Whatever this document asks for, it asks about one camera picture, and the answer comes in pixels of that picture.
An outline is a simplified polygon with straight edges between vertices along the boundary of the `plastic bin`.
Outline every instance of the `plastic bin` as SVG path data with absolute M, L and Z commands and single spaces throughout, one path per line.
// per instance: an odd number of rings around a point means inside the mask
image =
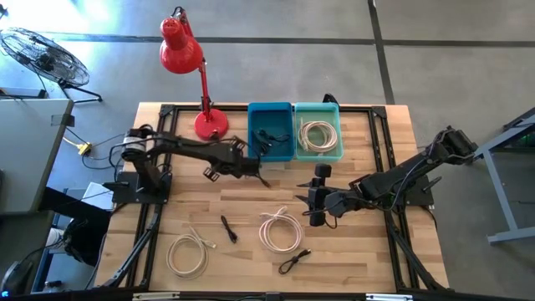
M 251 103 L 247 107 L 247 136 L 249 145 L 260 153 L 260 146 L 253 138 L 253 131 L 265 130 L 269 135 L 289 135 L 285 142 L 273 141 L 266 155 L 261 161 L 290 161 L 295 152 L 295 138 L 293 136 L 292 105 L 287 102 Z M 257 153 L 248 148 L 248 156 L 256 157 Z
M 338 144 L 332 150 L 320 155 L 314 151 L 306 151 L 298 141 L 298 132 L 301 125 L 309 121 L 329 122 L 336 129 Z M 315 145 L 324 142 L 324 135 L 320 130 L 311 129 L 308 138 Z M 295 145 L 297 159 L 300 161 L 332 162 L 338 161 L 344 156 L 342 144 L 342 131 L 340 130 L 339 107 L 334 103 L 297 103 L 295 104 Z

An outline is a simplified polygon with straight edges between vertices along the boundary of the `wooden table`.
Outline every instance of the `wooden table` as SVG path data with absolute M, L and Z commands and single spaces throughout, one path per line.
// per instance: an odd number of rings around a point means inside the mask
M 156 127 L 162 103 L 141 103 L 134 127 L 151 124 Z M 387 105 L 388 122 L 396 161 L 402 162 L 416 153 L 415 137 L 405 105 Z M 247 112 L 228 112 L 230 130 L 227 136 L 247 139 Z M 196 139 L 193 131 L 194 112 L 181 112 L 177 135 Z M 375 172 L 374 155 L 367 116 L 358 113 L 340 115 L 344 141 L 344 158 L 332 164 L 329 186 L 347 187 L 358 177 Z M 380 144 L 384 139 L 378 126 Z M 279 292 L 394 292 L 385 220 L 380 211 L 349 212 L 339 219 L 339 226 L 310 227 L 301 213 L 307 206 L 294 195 L 307 195 L 297 184 L 310 181 L 314 163 L 290 161 L 262 164 L 262 177 L 271 183 L 264 187 L 256 178 L 235 179 L 221 176 L 215 183 L 202 172 L 208 166 L 183 156 L 172 156 L 173 183 L 169 203 L 164 206 L 154 258 L 150 290 L 181 291 L 279 291 Z M 388 168 L 386 160 L 383 165 Z M 132 166 L 126 170 L 133 171 Z M 300 249 L 291 254 L 274 254 L 260 243 L 258 228 L 261 212 L 275 213 L 288 207 L 304 227 L 305 238 Z M 135 235 L 140 206 L 130 204 L 111 219 L 102 252 L 96 284 L 102 284 L 125 260 Z M 239 236 L 233 244 L 222 226 L 220 215 L 227 217 Z M 415 253 L 436 280 L 447 286 L 446 271 L 434 223 L 428 212 L 419 207 L 407 209 L 410 236 Z M 182 280 L 166 266 L 166 253 L 179 234 L 192 226 L 205 239 L 217 244 L 209 250 L 210 262 L 202 276 Z M 274 242 L 283 247 L 293 242 L 293 230 L 277 223 L 272 229 Z M 297 255 L 303 248 L 312 254 L 303 258 L 287 275 L 278 274 L 280 263 Z M 196 247 L 181 247 L 176 253 L 177 266 L 192 268 L 198 260 Z M 404 279 L 408 283 L 406 260 L 400 256 Z M 145 254 L 138 265 L 139 282 Z

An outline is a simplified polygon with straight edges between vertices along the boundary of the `concrete floor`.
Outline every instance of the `concrete floor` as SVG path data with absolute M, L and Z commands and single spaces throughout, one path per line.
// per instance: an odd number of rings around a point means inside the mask
M 535 39 L 535 2 L 530 0 L 375 2 L 385 39 Z M 171 0 L 57 0 L 50 6 L 17 0 L 6 5 L 11 13 L 0 20 L 0 27 L 159 36 L 161 20 L 175 5 Z M 183 0 L 180 5 L 200 37 L 374 38 L 366 0 Z M 158 43 L 57 42 L 88 67 L 91 80 L 85 88 L 104 97 L 102 104 L 74 109 L 75 131 L 86 140 L 98 142 L 130 128 L 141 101 L 200 99 L 198 74 L 165 71 Z M 385 103 L 374 45 L 204 43 L 202 47 L 216 102 L 320 101 L 329 92 L 346 104 Z M 533 48 L 389 46 L 385 56 L 395 103 L 409 105 L 418 145 L 429 143 L 446 125 L 463 129 L 481 144 L 535 104 Z M 0 57 L 0 67 L 3 85 L 40 86 L 32 72 L 8 57 Z M 46 84 L 52 96 L 62 97 L 57 86 Z M 107 156 L 112 144 L 102 145 L 94 155 Z M 529 176 L 532 165 L 523 163 L 532 161 L 529 156 L 498 160 L 503 181 L 516 183 L 523 172 Z M 438 175 L 443 180 L 433 192 L 451 287 L 533 298 L 535 239 L 487 244 L 486 235 L 506 230 L 507 224 L 484 163 L 443 166 L 432 173 Z M 111 179 L 111 171 L 84 169 L 73 148 L 62 145 L 49 185 L 80 188 L 89 181 Z M 532 198 L 529 191 L 522 195 Z M 534 226 L 535 206 L 521 205 L 515 211 L 523 224 Z

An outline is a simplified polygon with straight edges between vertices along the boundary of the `coiled white cable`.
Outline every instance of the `coiled white cable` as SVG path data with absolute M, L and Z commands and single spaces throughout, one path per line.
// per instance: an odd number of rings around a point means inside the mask
M 190 227 L 190 229 L 191 234 L 183 234 L 177 237 L 176 240 L 169 247 L 169 250 L 167 251 L 167 267 L 176 276 L 182 279 L 194 279 L 201 276 L 206 270 L 206 266 L 208 266 L 208 251 L 206 250 L 206 247 L 216 247 L 216 244 L 214 242 L 202 239 L 199 234 L 197 234 L 195 229 L 193 229 L 192 227 Z M 176 249 L 180 245 L 187 242 L 194 242 L 197 246 L 199 246 L 199 250 L 201 251 L 201 260 L 193 269 L 189 271 L 181 271 L 176 268 L 175 264 L 173 263 L 173 257 L 175 255 Z
M 280 208 L 275 214 L 260 214 L 260 217 L 267 218 L 267 220 L 260 226 L 258 236 L 260 237 L 260 241 L 263 243 L 263 245 L 266 246 L 267 249 L 275 253 L 290 253 L 297 249 L 299 247 L 299 244 L 301 243 L 301 240 L 303 240 L 304 230 L 301 227 L 301 224 L 299 224 L 299 221 L 295 217 L 292 217 L 291 215 L 287 214 L 286 210 L 287 208 L 285 206 Z M 277 247 L 269 237 L 269 231 L 275 221 L 287 222 L 295 229 L 296 239 L 291 247 L 285 249 Z
M 338 144 L 338 134 L 336 129 L 329 122 L 309 121 L 303 123 L 303 121 L 301 121 L 301 123 L 302 124 L 298 132 L 298 141 L 304 150 L 315 151 L 322 155 L 324 152 L 334 149 Z M 308 132 L 315 127 L 319 128 L 321 133 L 324 135 L 324 143 L 322 145 L 315 145 L 308 138 Z

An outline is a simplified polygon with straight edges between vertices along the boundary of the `fan stand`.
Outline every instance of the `fan stand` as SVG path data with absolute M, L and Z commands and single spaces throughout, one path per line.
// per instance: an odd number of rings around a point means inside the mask
M 87 93 L 87 94 L 90 94 L 90 95 L 93 95 L 93 96 L 96 96 L 96 98 L 91 98 L 91 99 L 80 99 L 80 100 L 74 100 L 74 103 L 75 104 L 82 104 L 82 103 L 87 103 L 87 102 L 93 102 L 93 101 L 98 101 L 98 102 L 102 102 L 102 96 L 100 96 L 100 94 L 96 94 L 95 92 L 91 92 L 91 91 L 88 91 L 86 89 L 81 89 L 79 87 L 75 87 L 69 83 L 67 83 L 64 79 L 60 79 L 59 82 L 58 82 L 58 85 L 59 85 L 59 88 L 61 88 L 61 90 L 64 92 L 64 94 L 70 99 L 69 95 L 67 94 L 67 91 L 65 91 L 65 89 L 76 89 L 78 91 L 81 91 L 81 92 L 84 92 L 84 93 Z

